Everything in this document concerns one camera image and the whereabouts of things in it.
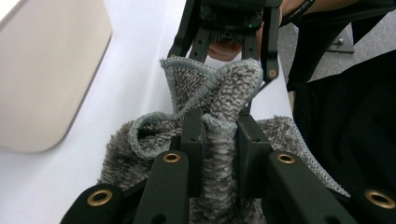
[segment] gray fleece cloth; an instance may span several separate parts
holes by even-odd
[[[265,223],[259,199],[238,197],[235,134],[239,112],[258,92],[262,69],[243,60],[220,69],[180,57],[161,61],[171,92],[173,114],[154,112],[125,123],[111,137],[99,183],[128,189],[149,177],[153,159],[168,150],[172,136],[181,134],[186,112],[204,111],[206,128],[203,192],[190,200],[190,223]],[[260,120],[274,150],[303,159],[328,188],[345,192],[318,164],[290,118]]]

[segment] black fabric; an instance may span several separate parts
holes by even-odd
[[[353,44],[356,45],[367,33],[369,33],[386,15],[380,15],[360,21],[353,21],[352,35]]]
[[[322,166],[351,192],[396,192],[396,50],[296,87],[294,120]]]
[[[367,4],[369,6],[393,6],[396,0],[359,0],[359,3]]]

